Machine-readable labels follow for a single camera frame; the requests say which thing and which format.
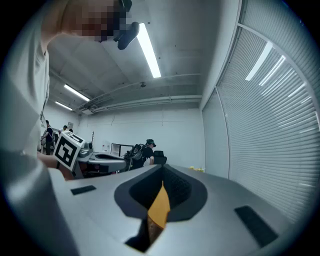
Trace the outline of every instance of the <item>white wall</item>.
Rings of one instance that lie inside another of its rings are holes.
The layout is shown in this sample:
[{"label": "white wall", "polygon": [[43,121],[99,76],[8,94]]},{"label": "white wall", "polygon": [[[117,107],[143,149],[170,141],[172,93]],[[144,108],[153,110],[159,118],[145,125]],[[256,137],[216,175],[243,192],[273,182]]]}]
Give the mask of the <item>white wall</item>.
[{"label": "white wall", "polygon": [[208,22],[218,23],[213,24],[212,27],[217,26],[217,31],[211,31],[215,34],[214,40],[210,40],[212,43],[213,50],[211,54],[208,53],[207,58],[209,61],[205,61],[205,65],[209,66],[209,70],[205,70],[203,73],[206,74],[202,80],[203,92],[202,100],[200,103],[200,109],[202,110],[207,101],[209,100],[216,83],[219,78],[219,73],[222,70],[225,59],[228,57],[228,50],[232,43],[232,37],[237,22],[237,14],[239,8],[239,0],[223,0],[220,1],[220,6],[215,6],[215,1],[210,1],[211,5],[208,6],[208,12],[216,13],[218,8],[219,15],[218,19],[209,19]]},{"label": "white wall", "polygon": [[73,123],[73,132],[78,133],[79,117],[78,114],[72,113],[71,111],[58,106],[52,101],[48,101],[44,107],[43,115],[46,120],[49,121],[50,125],[54,129],[61,129],[64,125],[68,125],[68,122]]},{"label": "white wall", "polygon": [[167,163],[183,167],[205,167],[204,128],[198,108],[154,106],[101,112],[81,119],[78,135],[101,151],[103,141],[135,145],[153,139]]}]

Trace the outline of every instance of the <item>person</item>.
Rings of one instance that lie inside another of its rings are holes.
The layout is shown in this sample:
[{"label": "person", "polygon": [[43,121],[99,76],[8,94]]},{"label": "person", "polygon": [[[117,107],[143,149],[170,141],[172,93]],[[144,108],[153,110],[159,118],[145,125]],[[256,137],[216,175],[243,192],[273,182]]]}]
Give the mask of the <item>person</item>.
[{"label": "person", "polygon": [[67,127],[66,125],[64,125],[62,129],[59,129],[59,131],[58,131],[58,132],[59,132],[59,136],[60,136],[61,132],[66,131],[67,128],[68,128],[68,127]]},{"label": "person", "polygon": [[145,145],[146,147],[142,148],[142,157],[133,162],[132,170],[143,167],[147,159],[150,159],[149,165],[153,165],[155,163],[154,152],[152,150],[157,146],[155,141],[153,139],[147,139]]},{"label": "person", "polygon": [[[9,50],[0,73],[0,149],[40,159],[48,168],[59,168],[66,179],[71,172],[54,156],[37,153],[41,120],[49,98],[48,44],[58,35],[85,37],[101,42],[113,33],[118,0],[52,0],[24,26]],[[14,120],[23,124],[15,125]]]},{"label": "person", "polygon": [[52,137],[54,135],[53,134],[54,130],[50,126],[48,120],[46,120],[45,122],[46,122],[46,132],[45,132],[45,135],[41,138],[41,140],[45,138],[45,154],[47,156],[50,156],[50,148],[52,144]]}]

